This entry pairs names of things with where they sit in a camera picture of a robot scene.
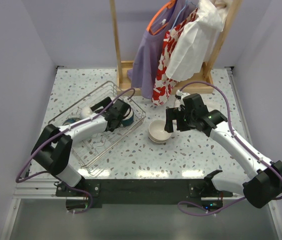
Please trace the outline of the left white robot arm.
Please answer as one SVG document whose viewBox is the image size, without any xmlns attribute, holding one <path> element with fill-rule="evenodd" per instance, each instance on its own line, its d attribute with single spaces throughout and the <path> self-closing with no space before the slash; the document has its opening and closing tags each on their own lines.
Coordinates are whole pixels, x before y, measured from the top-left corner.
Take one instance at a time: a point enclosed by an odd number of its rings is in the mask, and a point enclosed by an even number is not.
<svg viewBox="0 0 282 240">
<path fill-rule="evenodd" d="M 47 125 L 31 152 L 33 159 L 49 174 L 67 184 L 66 189 L 73 196 L 80 196 L 85 184 L 84 177 L 69 164 L 72 146 L 95 134 L 113 132 L 132 113 L 127 102 L 110 97 L 90 109 L 92 114 L 77 122 L 60 127 Z"/>
</svg>

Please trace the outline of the white ribbed bowl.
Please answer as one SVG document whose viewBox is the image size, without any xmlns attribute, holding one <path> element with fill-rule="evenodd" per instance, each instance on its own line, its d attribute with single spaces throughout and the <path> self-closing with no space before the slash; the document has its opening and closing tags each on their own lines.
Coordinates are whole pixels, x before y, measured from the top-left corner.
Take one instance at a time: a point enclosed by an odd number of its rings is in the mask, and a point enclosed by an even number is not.
<svg viewBox="0 0 282 240">
<path fill-rule="evenodd" d="M 89 116 L 91 116 L 94 112 L 92 111 L 92 109 L 89 106 L 85 106 L 81 109 L 79 117 L 80 119 L 86 119 Z"/>
</svg>

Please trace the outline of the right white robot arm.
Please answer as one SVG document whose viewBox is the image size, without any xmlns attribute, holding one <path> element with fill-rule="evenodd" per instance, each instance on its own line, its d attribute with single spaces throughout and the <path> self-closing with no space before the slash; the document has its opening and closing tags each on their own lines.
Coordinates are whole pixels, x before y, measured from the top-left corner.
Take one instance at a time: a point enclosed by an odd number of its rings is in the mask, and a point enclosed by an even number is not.
<svg viewBox="0 0 282 240">
<path fill-rule="evenodd" d="M 226 176 L 221 170 L 208 174 L 203 185 L 208 196 L 220 191 L 240 194 L 258 209 L 282 196 L 282 161 L 274 162 L 256 150 L 218 109 L 209 110 L 200 94 L 177 91 L 175 98 L 175 107 L 165 111 L 165 131 L 204 133 L 221 145 L 246 174 L 244 179 Z"/>
</svg>

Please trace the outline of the beige bowl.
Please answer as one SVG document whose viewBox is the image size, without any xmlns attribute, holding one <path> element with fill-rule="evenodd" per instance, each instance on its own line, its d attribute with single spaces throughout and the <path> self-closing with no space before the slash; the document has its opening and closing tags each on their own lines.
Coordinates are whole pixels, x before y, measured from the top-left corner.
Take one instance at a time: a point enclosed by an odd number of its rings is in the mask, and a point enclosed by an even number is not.
<svg viewBox="0 0 282 240">
<path fill-rule="evenodd" d="M 148 126 L 148 136 L 151 139 L 156 140 L 168 140 L 172 133 L 166 132 L 165 128 L 165 121 L 161 119 L 153 120 Z"/>
</svg>

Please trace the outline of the red bowl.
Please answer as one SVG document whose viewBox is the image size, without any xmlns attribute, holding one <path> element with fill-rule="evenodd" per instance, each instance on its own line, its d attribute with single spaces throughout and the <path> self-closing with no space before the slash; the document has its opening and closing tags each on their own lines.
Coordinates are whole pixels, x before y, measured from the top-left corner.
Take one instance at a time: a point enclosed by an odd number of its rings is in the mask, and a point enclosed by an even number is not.
<svg viewBox="0 0 282 240">
<path fill-rule="evenodd" d="M 155 139 L 155 138 L 150 138 L 150 139 L 156 144 L 164 144 L 168 141 L 167 139 L 164 139 L 164 140 L 158 140 L 158 139 Z"/>
</svg>

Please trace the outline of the teal and white bowl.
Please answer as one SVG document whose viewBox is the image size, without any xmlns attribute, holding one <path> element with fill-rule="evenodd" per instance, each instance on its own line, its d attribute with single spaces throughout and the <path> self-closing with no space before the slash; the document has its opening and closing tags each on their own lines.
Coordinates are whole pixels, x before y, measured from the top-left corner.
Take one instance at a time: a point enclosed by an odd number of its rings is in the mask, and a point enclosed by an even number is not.
<svg viewBox="0 0 282 240">
<path fill-rule="evenodd" d="M 132 110 L 132 108 L 129 108 L 129 111 L 127 113 L 128 114 L 121 121 L 123 127 L 128 127 L 134 122 L 134 111 Z"/>
</svg>

